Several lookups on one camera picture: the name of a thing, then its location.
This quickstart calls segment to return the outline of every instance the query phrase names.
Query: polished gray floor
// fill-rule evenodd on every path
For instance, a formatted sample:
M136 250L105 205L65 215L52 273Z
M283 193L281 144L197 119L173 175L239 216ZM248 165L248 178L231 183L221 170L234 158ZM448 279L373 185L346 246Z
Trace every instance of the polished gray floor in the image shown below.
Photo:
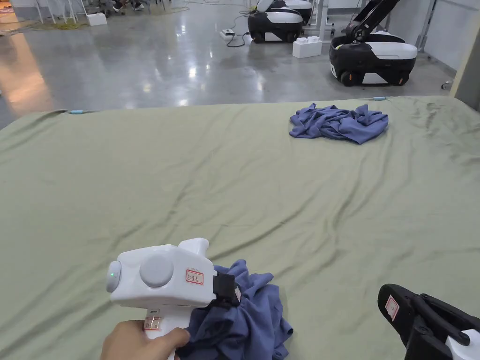
M172 6L184 4L174 0ZM0 38L0 128L30 112L58 108L447 93L440 86L451 74L424 55L403 87L346 88L330 73L328 51L297 59L291 44L259 45L248 40L241 48L227 48L218 31L232 27L242 7L198 3L188 7L188 11L161 16L115 16L107 26L26 31ZM235 30L247 31L246 18L237 20Z

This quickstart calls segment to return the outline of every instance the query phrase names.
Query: white box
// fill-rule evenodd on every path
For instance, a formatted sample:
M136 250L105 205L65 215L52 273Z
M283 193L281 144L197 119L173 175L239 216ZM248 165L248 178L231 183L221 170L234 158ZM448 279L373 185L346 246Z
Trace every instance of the white box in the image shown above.
M322 42L318 36L299 37L293 43L292 55L296 58L308 58L322 53Z
M99 12L96 14L87 15L87 19L90 26L107 25L107 18L105 17L105 14Z

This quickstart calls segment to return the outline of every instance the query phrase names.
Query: wall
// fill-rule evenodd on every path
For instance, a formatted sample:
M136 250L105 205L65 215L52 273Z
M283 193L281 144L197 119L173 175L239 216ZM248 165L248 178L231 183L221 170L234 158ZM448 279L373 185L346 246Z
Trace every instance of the wall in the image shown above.
M344 8L356 8L361 5L361 0L330 0L328 3L329 9L344 9Z
M473 23L470 44L456 73L450 95L480 111L480 74L478 72L478 64L480 63L480 12L477 12Z
M438 0L425 52L458 70L472 42L480 0Z
M430 0L401 0L390 13L388 31L408 44L417 45L430 4Z

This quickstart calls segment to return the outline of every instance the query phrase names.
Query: human hand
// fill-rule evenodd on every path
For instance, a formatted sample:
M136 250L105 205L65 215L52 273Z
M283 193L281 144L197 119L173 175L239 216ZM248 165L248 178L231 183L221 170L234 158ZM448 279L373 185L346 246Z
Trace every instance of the human hand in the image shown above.
M150 340L143 320L119 323L103 342L100 360L167 360L172 351L188 343L187 330L175 328L168 334Z

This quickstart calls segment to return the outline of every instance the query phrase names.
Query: blue garment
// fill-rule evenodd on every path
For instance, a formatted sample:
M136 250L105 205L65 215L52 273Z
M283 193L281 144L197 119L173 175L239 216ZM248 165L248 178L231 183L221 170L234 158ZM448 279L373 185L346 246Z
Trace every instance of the blue garment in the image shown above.
M177 349L182 360L283 360L288 351L283 343L292 327L282 318L278 286L269 284L273 275L248 274L245 260L230 269L215 266L219 273L235 275L242 292L239 307L213 307L192 313L190 342Z
M316 106L311 104L290 118L294 125L291 136L307 139L324 136L362 145L380 135L388 125L388 115L368 111L368 105L359 106L355 111L338 109L334 105L322 109L315 109Z

